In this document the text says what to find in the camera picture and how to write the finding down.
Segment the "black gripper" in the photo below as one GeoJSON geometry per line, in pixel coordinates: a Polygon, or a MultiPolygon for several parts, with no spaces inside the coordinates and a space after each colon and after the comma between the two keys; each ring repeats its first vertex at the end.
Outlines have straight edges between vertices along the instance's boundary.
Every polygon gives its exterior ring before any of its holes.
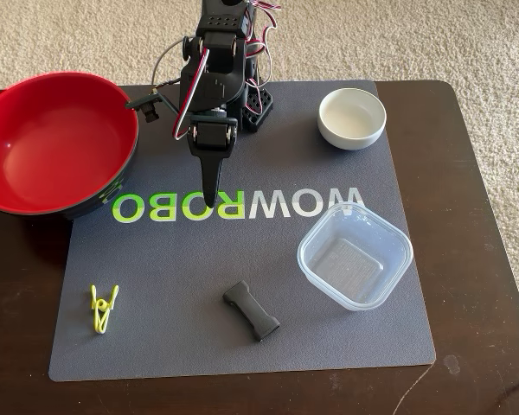
{"type": "Polygon", "coordinates": [[[237,137],[238,120],[224,112],[190,116],[189,149],[200,159],[202,194],[207,207],[213,207],[219,188],[222,161],[231,156],[237,137]]]}

